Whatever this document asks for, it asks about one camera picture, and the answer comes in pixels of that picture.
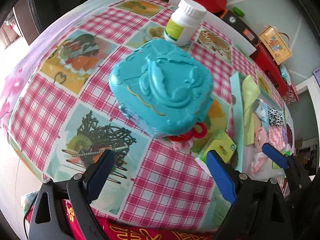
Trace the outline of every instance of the bottle label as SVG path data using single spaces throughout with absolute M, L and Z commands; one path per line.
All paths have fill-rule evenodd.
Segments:
M 167 36 L 174 41 L 178 40 L 182 31 L 183 27 L 175 23 L 172 19 L 169 20 L 167 26 L 165 27 L 165 34 L 167 34 Z

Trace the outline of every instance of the white bottle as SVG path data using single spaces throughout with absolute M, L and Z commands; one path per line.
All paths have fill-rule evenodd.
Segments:
M 207 9 L 193 0 L 181 0 L 164 30 L 164 38 L 178 46 L 186 45 L 199 27 Z

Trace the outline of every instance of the black cable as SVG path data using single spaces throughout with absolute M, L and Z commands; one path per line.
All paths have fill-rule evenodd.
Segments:
M 33 204 L 35 203 L 37 197 L 38 197 L 39 192 L 37 193 L 37 195 L 35 196 L 35 198 L 33 199 L 28 211 L 26 212 L 26 214 L 23 217 L 23 228 L 24 228 L 24 233 L 26 234 L 26 237 L 28 239 L 28 234 L 27 234 L 27 230 L 26 230 L 26 219 L 27 219 L 27 215 L 29 214 L 31 208 L 33 207 Z

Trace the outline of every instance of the silver bolt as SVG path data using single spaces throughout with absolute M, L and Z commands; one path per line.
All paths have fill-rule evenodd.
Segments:
M 277 183 L 278 183 L 278 181 L 277 181 L 275 178 L 271 178 L 271 179 L 270 179 L 270 182 L 271 182 L 272 184 L 277 184 Z
M 82 174 L 81 173 L 77 173 L 76 175 L 73 176 L 74 179 L 78 180 L 82 178 Z
M 44 183 L 44 184 L 47 184 L 47 183 L 49 183 L 49 181 L 50 181 L 49 178 L 45 178 L 45 179 L 43 180 L 43 183 Z
M 245 173 L 240 173 L 239 174 L 239 178 L 242 179 L 242 180 L 246 180 L 248 178 L 248 176 Z

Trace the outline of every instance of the white bottle cap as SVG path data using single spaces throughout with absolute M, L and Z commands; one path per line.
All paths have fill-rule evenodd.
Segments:
M 178 7 L 184 13 L 198 19 L 202 19 L 207 12 L 207 9 L 204 6 L 193 0 L 181 0 Z

